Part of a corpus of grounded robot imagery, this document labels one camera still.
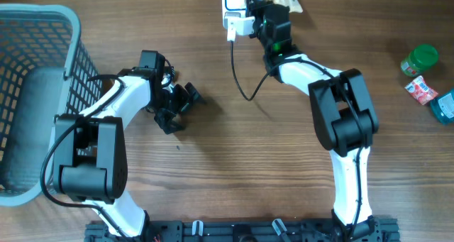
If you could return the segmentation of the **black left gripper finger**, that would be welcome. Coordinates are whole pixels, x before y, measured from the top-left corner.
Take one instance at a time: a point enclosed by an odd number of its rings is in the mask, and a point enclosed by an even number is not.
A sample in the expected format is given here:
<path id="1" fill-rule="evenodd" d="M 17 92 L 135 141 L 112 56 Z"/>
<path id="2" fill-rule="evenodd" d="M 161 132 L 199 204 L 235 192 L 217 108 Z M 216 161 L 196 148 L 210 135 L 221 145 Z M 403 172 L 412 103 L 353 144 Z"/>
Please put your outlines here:
<path id="1" fill-rule="evenodd" d="M 168 109 L 159 109 L 155 112 L 154 120 L 166 134 L 171 134 L 185 129 L 182 124 L 174 121 L 176 116 L 177 113 Z"/>
<path id="2" fill-rule="evenodd" d="M 191 82 L 188 82 L 184 88 L 186 89 L 187 93 L 188 93 L 188 100 L 189 100 L 189 103 L 190 104 L 205 104 L 206 101 L 205 99 L 202 97 L 202 95 L 200 95 L 200 93 L 196 90 L 195 86 L 191 83 Z"/>

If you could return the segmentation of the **green lid jar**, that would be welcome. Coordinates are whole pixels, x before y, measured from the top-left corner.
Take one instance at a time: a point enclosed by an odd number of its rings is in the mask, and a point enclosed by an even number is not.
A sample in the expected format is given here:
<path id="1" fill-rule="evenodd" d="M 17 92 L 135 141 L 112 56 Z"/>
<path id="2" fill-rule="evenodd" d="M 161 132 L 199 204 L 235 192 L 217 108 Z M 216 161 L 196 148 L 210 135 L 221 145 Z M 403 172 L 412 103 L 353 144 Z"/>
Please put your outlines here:
<path id="1" fill-rule="evenodd" d="M 409 77 L 418 77 L 432 68 L 439 59 L 438 51 L 429 44 L 414 48 L 400 64 L 402 72 Z"/>

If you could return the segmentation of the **red white snack packet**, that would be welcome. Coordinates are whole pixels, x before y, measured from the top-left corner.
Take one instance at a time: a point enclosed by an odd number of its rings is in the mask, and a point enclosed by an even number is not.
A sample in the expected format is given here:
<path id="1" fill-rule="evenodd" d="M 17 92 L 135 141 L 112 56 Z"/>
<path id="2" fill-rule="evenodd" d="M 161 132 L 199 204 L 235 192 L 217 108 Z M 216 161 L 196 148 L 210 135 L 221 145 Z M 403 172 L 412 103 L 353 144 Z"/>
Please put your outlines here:
<path id="1" fill-rule="evenodd" d="M 408 83 L 405 90 L 421 105 L 426 105 L 438 96 L 438 92 L 430 88 L 421 75 Z"/>

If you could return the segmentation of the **blue mouthwash bottle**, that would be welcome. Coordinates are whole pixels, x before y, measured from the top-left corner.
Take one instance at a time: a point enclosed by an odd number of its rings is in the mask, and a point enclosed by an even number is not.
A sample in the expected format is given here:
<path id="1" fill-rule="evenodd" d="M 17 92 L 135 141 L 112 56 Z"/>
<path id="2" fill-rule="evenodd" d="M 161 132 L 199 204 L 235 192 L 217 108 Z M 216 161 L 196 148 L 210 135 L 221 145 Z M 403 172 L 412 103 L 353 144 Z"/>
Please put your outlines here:
<path id="1" fill-rule="evenodd" d="M 452 123 L 454 117 L 453 89 L 430 101 L 430 107 L 434 116 L 440 123 L 443 125 Z"/>

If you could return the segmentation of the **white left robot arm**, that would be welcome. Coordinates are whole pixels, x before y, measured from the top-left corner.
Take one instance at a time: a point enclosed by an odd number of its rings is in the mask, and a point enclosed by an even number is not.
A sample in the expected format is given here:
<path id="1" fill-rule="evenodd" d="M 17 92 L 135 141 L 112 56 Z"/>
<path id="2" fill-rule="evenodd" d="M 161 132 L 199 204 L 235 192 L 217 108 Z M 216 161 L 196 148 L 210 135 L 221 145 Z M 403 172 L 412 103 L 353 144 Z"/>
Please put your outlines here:
<path id="1" fill-rule="evenodd" d="M 174 82 L 176 72 L 159 52 L 144 50 L 137 66 L 116 75 L 96 75 L 94 81 L 112 80 L 112 88 L 79 114 L 63 114 L 55 122 L 55 142 L 45 157 L 52 163 L 53 187 L 70 198 L 54 198 L 40 180 L 43 194 L 68 208 L 93 209 L 104 225 L 90 225 L 87 241 L 161 241 L 146 210 L 126 191 L 128 163 L 124 130 L 141 110 L 154 115 L 158 126 L 171 134 L 184 130 L 175 121 L 195 104 L 205 101 L 192 83 Z"/>

